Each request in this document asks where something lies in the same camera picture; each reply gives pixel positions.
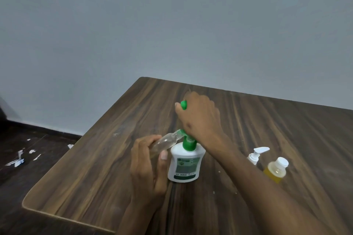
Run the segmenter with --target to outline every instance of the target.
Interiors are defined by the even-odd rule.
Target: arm
[[[213,101],[195,92],[185,99],[188,102],[185,111],[179,103],[175,104],[185,131],[220,163],[267,233],[333,234],[241,154],[224,134]]]
[[[168,181],[168,152],[162,151],[160,153],[157,163],[157,177],[154,180],[148,148],[160,138],[160,135],[151,135],[137,139],[131,149],[130,174],[133,191],[117,235],[145,234],[153,214],[163,204]]]

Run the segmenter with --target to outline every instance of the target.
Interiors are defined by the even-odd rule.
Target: left hand
[[[133,188],[131,206],[135,209],[155,212],[163,204],[168,182],[168,152],[162,151],[158,157],[155,180],[149,153],[149,146],[161,137],[149,135],[136,139],[131,149],[130,174]]]

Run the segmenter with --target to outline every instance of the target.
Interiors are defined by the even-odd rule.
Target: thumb
[[[167,159],[168,152],[164,150],[159,154],[157,163],[157,179],[155,184],[155,192],[157,195],[164,195],[167,191]]]
[[[184,110],[181,107],[180,103],[178,103],[178,102],[175,103],[175,112],[178,115],[179,119],[181,120],[181,116],[182,116]]]

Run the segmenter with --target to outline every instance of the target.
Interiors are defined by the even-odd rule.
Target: forearm
[[[232,179],[269,234],[332,234],[332,231],[267,178],[227,136],[209,140],[210,154]]]
[[[143,235],[146,233],[154,210],[149,208],[138,208],[131,203],[121,219],[117,235]]]

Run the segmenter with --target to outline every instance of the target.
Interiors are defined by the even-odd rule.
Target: clear plastic tube
[[[185,134],[181,131],[181,129],[175,131],[174,133],[168,133],[164,137],[161,137],[155,143],[152,144],[150,148],[150,158],[152,159],[163,150],[167,150],[173,147],[179,139],[182,139]]]

